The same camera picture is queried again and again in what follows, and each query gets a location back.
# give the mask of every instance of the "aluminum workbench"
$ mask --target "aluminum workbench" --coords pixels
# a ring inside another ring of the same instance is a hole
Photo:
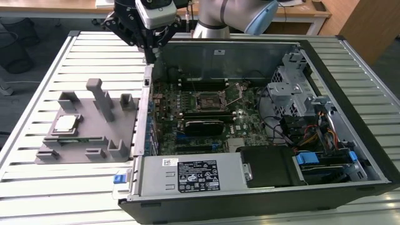
[[[232,38],[307,39],[355,105],[395,165],[400,168],[400,101],[347,41],[335,37],[265,35]],[[137,224],[115,200],[113,175],[127,163],[36,165],[41,140],[56,117],[61,91],[85,91],[103,80],[111,97],[140,98],[145,65],[136,47],[108,32],[71,32],[25,112],[0,152],[0,224]],[[321,83],[316,82],[321,93]],[[185,224],[400,224],[400,192],[361,198],[335,210],[241,217]]]

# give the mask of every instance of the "warning label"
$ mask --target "warning label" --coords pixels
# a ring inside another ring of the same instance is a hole
[[[179,191],[181,193],[220,190],[216,160],[179,162],[177,174]]]

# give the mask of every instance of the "table leg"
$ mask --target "table leg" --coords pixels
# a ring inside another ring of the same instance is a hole
[[[324,25],[325,19],[327,18],[324,18],[324,17],[316,17],[315,18],[313,23],[309,26],[309,29],[307,31],[307,35],[319,35],[319,32],[320,32],[320,29]]]

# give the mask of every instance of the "sticker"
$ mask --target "sticker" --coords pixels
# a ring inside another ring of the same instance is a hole
[[[177,163],[179,191],[181,193],[219,191],[220,177],[217,161]]]
[[[163,159],[163,166],[176,166],[179,162],[177,158],[164,158]]]
[[[225,50],[213,50],[213,55],[224,55]]]

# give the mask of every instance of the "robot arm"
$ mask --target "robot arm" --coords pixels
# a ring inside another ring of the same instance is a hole
[[[177,9],[187,7],[189,1],[115,0],[104,25],[128,45],[141,49],[148,64],[155,63],[160,47],[179,30]],[[204,29],[227,30],[227,26],[251,35],[261,34],[272,22],[277,5],[276,0],[200,0],[197,37],[209,38]]]

